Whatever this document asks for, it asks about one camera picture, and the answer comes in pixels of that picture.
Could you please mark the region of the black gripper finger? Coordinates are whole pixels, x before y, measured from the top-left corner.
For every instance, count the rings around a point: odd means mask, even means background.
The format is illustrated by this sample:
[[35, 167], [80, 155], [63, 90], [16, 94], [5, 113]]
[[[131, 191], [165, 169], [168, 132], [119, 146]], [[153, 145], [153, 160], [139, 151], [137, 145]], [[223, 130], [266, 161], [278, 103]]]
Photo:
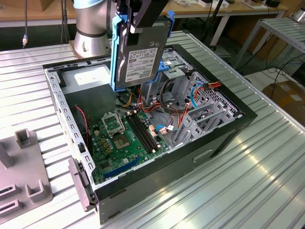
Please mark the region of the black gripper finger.
[[138, 43], [139, 33], [137, 33], [137, 29], [131, 24], [127, 23], [125, 35], [125, 44], [126, 46], [133, 46]]

